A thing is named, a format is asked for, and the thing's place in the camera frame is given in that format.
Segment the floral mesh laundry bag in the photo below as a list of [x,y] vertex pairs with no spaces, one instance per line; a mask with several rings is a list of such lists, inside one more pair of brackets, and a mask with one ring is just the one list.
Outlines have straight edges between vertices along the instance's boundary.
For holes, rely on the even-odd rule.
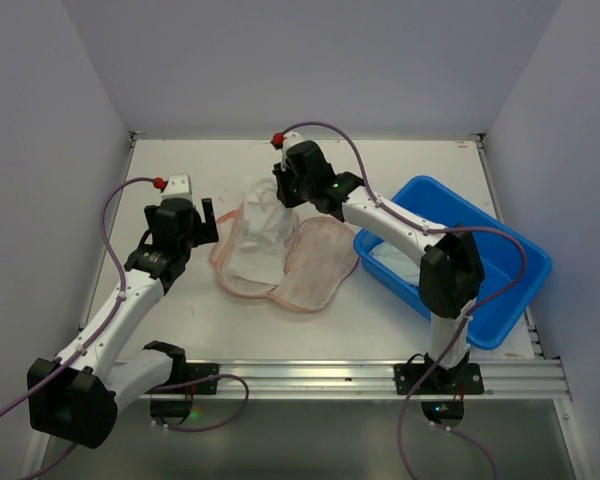
[[219,284],[234,296],[268,299],[292,311],[314,313],[326,307],[357,266],[354,232],[348,226],[330,217],[300,220],[293,213],[280,281],[261,282],[232,273],[229,261],[237,252],[241,216],[238,208],[219,218],[219,241],[209,255]]

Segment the white mint bra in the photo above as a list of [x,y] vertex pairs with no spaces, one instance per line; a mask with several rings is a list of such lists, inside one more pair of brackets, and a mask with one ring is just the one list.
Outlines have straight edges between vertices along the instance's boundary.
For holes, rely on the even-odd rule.
[[418,286],[419,266],[393,245],[381,242],[371,250],[370,254],[398,278],[410,285]]

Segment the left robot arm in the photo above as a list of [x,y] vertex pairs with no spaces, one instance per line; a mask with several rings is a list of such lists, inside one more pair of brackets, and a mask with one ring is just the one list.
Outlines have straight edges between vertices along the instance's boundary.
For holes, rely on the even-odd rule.
[[122,365],[117,359],[145,316],[184,273],[194,248],[213,244],[213,202],[169,198],[144,209],[147,229],[123,278],[87,327],[54,359],[27,372],[31,427],[91,449],[109,436],[119,413],[155,387],[187,379],[184,349],[151,341]]

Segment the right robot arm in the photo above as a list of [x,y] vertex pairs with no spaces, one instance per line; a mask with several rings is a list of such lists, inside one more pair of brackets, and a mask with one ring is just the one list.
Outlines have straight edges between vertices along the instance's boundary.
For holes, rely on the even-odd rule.
[[455,381],[468,364],[469,310],[485,278],[473,235],[451,232],[380,197],[365,173],[337,174],[314,141],[290,132],[276,133],[271,144],[281,152],[273,174],[284,207],[309,203],[372,232],[418,265],[419,298],[431,314],[431,344],[424,355],[429,378],[440,385]]

